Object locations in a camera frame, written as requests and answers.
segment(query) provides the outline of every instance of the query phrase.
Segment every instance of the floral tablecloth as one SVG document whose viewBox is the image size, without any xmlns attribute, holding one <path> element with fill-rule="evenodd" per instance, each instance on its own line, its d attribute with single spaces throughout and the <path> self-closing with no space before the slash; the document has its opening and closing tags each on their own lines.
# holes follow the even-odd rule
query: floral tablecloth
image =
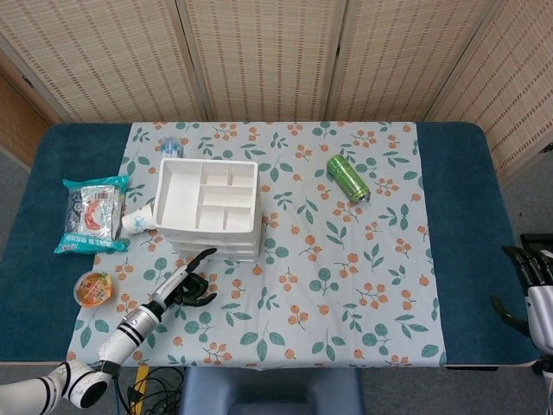
<svg viewBox="0 0 553 415">
<path fill-rule="evenodd" d="M 259 163 L 264 213 L 255 263 L 204 261 L 217 298 L 172 307 L 126 366 L 437 366 L 446 362 L 412 123 L 133 124 L 120 174 L 126 211 L 154 200 L 160 142 L 186 158 Z M 326 162 L 343 155 L 372 191 L 352 205 Z M 81 309 L 68 359 L 92 363 L 121 318 L 187 259 L 156 231 L 99 254 L 114 300 Z"/>
</svg>

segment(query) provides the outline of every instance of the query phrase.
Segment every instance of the blue table surface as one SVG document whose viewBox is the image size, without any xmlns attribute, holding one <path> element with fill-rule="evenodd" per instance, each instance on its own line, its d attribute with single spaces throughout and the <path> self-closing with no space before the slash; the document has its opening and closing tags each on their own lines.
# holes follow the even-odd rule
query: blue table surface
<svg viewBox="0 0 553 415">
<path fill-rule="evenodd" d="M 62 124 L 44 135 L 0 262 L 0 361 L 63 361 L 79 307 L 76 279 L 92 256 L 53 253 L 63 226 L 62 178 L 114 176 L 128 124 Z M 504 325 L 490 296 L 525 316 L 501 245 L 514 245 L 486 138 L 467 123 L 417 124 L 448 364 L 535 360 L 531 341 Z"/>
</svg>

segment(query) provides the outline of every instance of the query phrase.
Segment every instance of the white cup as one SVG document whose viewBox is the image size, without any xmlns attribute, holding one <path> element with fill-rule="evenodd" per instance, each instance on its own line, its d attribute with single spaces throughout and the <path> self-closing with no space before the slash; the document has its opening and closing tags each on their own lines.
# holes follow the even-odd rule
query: white cup
<svg viewBox="0 0 553 415">
<path fill-rule="evenodd" d="M 142 206 L 132 214 L 126 214 L 121 219 L 123 229 L 129 234 L 144 232 L 148 229 L 156 229 L 154 224 L 154 215 L 152 213 L 153 205 Z"/>
</svg>

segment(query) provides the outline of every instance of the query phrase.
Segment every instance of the plastic bag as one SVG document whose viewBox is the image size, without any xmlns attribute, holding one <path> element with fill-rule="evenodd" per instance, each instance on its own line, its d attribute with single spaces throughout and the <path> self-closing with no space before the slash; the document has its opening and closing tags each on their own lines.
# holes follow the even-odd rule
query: plastic bag
<svg viewBox="0 0 553 415">
<path fill-rule="evenodd" d="M 86 182 L 63 181 L 69 190 L 65 232 L 55 253 L 126 251 L 116 239 L 128 176 Z"/>
</svg>

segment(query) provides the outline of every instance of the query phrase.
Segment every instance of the green can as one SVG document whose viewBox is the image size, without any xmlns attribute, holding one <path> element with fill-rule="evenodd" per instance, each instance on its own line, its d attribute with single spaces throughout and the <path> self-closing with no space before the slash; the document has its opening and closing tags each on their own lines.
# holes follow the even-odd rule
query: green can
<svg viewBox="0 0 553 415">
<path fill-rule="evenodd" d="M 337 154 L 328 160 L 327 171 L 334 177 L 353 203 L 368 201 L 371 197 L 369 187 L 343 156 Z"/>
</svg>

